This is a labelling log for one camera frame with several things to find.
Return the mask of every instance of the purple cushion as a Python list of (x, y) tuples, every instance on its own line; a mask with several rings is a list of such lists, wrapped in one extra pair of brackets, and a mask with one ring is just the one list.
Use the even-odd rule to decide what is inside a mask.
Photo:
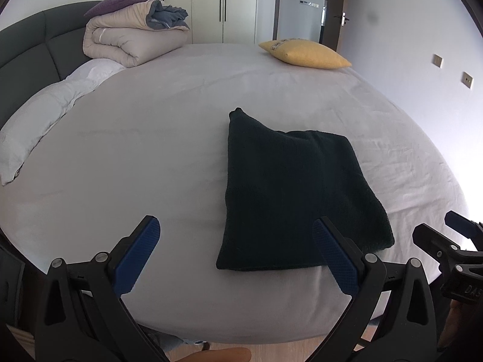
[(105, 15), (106, 13), (116, 12), (119, 9), (129, 7), (136, 3), (143, 3), (148, 0), (103, 0), (88, 10), (84, 16), (92, 19), (94, 16)]

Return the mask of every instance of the wall socket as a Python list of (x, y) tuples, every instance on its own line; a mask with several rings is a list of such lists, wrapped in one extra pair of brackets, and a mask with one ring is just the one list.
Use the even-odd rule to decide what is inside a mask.
[(472, 89), (473, 85), (473, 78), (468, 75), (466, 72), (463, 72), (463, 77), (461, 78), (461, 81), (465, 86), (467, 86), (470, 90)]
[(436, 65), (438, 68), (441, 68), (443, 65), (443, 58), (440, 57), (438, 54), (433, 54), (433, 64)]

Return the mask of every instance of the gray upholstered headboard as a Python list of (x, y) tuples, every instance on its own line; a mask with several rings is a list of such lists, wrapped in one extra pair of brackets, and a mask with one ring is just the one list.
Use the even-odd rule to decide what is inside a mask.
[(84, 14), (98, 1), (62, 5), (0, 31), (0, 127), (33, 94), (90, 60)]

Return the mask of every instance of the yellow pillow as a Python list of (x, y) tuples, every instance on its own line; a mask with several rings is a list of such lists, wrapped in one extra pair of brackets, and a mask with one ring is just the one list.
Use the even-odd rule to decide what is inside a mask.
[(309, 68), (337, 69), (352, 66), (344, 57), (309, 40), (277, 40), (262, 42), (260, 48), (288, 64)]

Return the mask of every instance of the mattress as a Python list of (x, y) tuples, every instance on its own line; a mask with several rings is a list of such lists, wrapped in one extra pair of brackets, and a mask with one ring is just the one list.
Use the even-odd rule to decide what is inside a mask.
[[(229, 112), (281, 131), (346, 136), (394, 232), (381, 259), (419, 258), (425, 222), (456, 243), (444, 215), (467, 210), (460, 186), (422, 130), (352, 69), (287, 65), (256, 47), (186, 45), (127, 69), (77, 100), (0, 189), (0, 226), (42, 271), (90, 260), (149, 214), (161, 239), (123, 300), (141, 324), (183, 338), (288, 342), (329, 332), (349, 297), (327, 267), (216, 269), (226, 207)], [(387, 301), (381, 297), (374, 312)]]

